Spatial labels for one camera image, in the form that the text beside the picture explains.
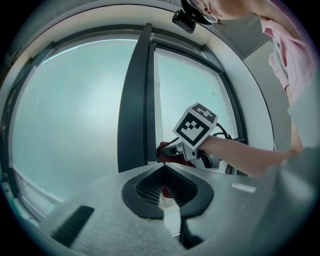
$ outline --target window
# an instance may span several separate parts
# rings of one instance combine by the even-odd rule
[[[119,107],[136,43],[105,40],[68,49],[24,84],[12,120],[12,164],[33,189],[64,200],[118,173]]]
[[[218,115],[218,123],[236,137],[230,100],[220,76],[185,56],[157,49],[155,59],[155,122],[157,144],[176,138],[173,129],[188,107],[199,102]]]

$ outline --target ceiling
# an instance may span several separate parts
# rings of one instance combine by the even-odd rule
[[[181,0],[159,1],[182,8]],[[224,20],[222,23],[224,26],[217,25],[216,28],[239,50],[242,59],[248,57],[269,40],[269,37],[262,33],[260,18],[256,15],[251,14],[237,20]]]

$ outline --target white object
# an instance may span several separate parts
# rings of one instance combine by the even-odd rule
[[[218,116],[199,102],[188,107],[173,133],[195,150],[216,127]]]

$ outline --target pink shirt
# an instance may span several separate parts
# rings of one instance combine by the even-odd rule
[[[277,6],[300,33],[300,25],[295,25],[297,22],[293,22],[292,18],[284,13],[276,1],[269,0],[269,2]],[[295,39],[283,26],[273,20],[262,17],[261,24],[263,33],[272,37],[273,41],[278,44],[278,59],[282,62],[285,71],[279,65],[275,52],[270,55],[269,64],[275,76],[280,80],[283,89],[286,90],[288,86],[290,87],[292,100],[295,102],[316,74],[316,54],[305,41]]]

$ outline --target person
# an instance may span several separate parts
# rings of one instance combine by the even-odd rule
[[[317,60],[311,47],[303,40],[299,29],[301,24],[290,17],[285,6],[276,0],[183,0],[202,14],[210,16],[213,24],[220,20],[236,20],[249,14],[260,17],[262,31],[269,35],[274,52],[269,58],[274,75],[285,90],[289,106],[302,94],[309,81],[315,76]],[[182,156],[166,157],[160,149],[168,145],[162,142],[157,148],[161,162],[175,162],[188,166]],[[198,147],[207,154],[219,157],[227,164],[250,177],[262,177],[267,167],[281,164],[285,159],[303,150],[299,132],[294,123],[291,126],[291,148],[286,151],[272,151],[254,148],[230,139],[209,136]]]

